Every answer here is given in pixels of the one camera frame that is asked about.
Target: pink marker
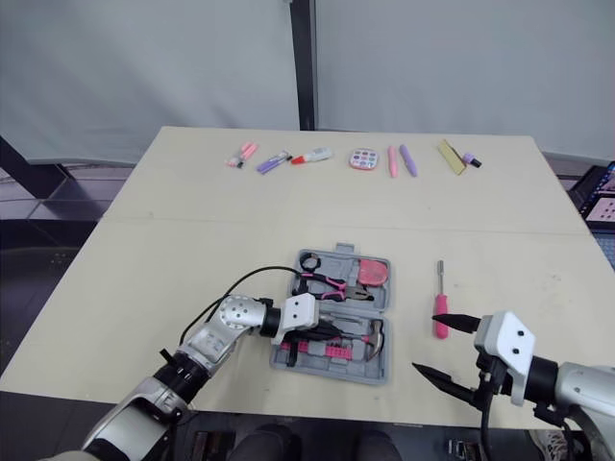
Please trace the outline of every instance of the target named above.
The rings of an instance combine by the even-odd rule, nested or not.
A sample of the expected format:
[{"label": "pink marker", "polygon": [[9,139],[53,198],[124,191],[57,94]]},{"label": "pink marker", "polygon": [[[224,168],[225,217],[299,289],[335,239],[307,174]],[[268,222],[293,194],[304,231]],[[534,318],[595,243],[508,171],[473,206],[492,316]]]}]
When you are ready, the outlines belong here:
[{"label": "pink marker", "polygon": [[391,172],[391,178],[397,178],[397,151],[393,146],[388,146],[388,171]]}]

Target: purple highlighter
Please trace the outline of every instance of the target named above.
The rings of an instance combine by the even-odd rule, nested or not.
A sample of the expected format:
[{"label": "purple highlighter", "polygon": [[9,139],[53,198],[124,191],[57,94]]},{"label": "purple highlighter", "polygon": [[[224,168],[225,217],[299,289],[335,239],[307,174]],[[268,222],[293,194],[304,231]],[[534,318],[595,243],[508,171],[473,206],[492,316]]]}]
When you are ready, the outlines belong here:
[{"label": "purple highlighter", "polygon": [[287,160],[290,160],[292,156],[287,151],[281,151],[276,156],[271,157],[270,159],[264,161],[257,167],[257,171],[264,175],[268,171],[273,170],[276,166],[284,163]]},{"label": "purple highlighter", "polygon": [[416,163],[414,163],[414,160],[410,156],[410,151],[407,149],[405,144],[402,144],[400,146],[400,153],[402,154],[402,157],[404,158],[404,162],[406,163],[407,171],[410,172],[410,175],[412,175],[414,177],[419,176],[419,172],[416,169]]}]

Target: yellow sticky note pad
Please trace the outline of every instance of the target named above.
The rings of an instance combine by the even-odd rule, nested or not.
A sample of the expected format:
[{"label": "yellow sticky note pad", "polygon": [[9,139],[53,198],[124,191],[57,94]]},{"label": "yellow sticky note pad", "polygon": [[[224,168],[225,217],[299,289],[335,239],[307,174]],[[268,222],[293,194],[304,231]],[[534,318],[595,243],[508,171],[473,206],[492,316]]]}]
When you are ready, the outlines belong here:
[{"label": "yellow sticky note pad", "polygon": [[440,144],[438,144],[438,151],[440,151],[442,157],[448,161],[449,165],[451,165],[451,168],[456,174],[460,175],[463,173],[463,170],[465,170],[465,163],[446,139],[442,139],[440,141]]}]

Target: beige table surface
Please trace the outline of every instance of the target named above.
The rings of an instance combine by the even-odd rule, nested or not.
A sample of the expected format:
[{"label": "beige table surface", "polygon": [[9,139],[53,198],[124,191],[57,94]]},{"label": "beige table surface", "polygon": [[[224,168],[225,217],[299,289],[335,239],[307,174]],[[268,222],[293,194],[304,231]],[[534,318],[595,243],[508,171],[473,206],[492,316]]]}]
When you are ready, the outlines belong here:
[{"label": "beige table surface", "polygon": [[[431,334],[435,261],[446,262],[450,309],[510,309],[536,334],[535,353],[559,362],[612,364],[615,275],[529,137],[450,135],[483,162],[453,174],[434,146],[442,135],[294,133],[164,128],[79,252],[0,378],[0,389],[119,401],[173,350],[185,324],[238,277],[291,264],[301,248],[350,242],[393,264],[386,312],[393,326],[383,386],[272,370],[269,341],[244,338],[194,401],[202,410],[478,425],[479,413],[431,386],[411,361],[476,385],[473,337]],[[224,159],[260,149],[243,171]],[[386,146],[404,142],[419,177]],[[333,159],[254,167],[285,148],[331,146]],[[355,147],[381,152],[372,172],[347,166]],[[282,300],[272,273],[237,292]],[[542,426],[530,405],[494,401],[491,425]]]}]

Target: white backdrop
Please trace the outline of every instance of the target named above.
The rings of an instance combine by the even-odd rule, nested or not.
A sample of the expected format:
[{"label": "white backdrop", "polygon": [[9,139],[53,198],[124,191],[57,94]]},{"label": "white backdrop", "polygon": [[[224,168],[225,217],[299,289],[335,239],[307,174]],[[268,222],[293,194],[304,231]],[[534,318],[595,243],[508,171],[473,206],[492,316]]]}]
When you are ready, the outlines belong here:
[{"label": "white backdrop", "polygon": [[615,1],[316,0],[320,129],[615,152]]},{"label": "white backdrop", "polygon": [[135,163],[162,125],[298,129],[288,5],[0,0],[0,133],[27,160]]}]

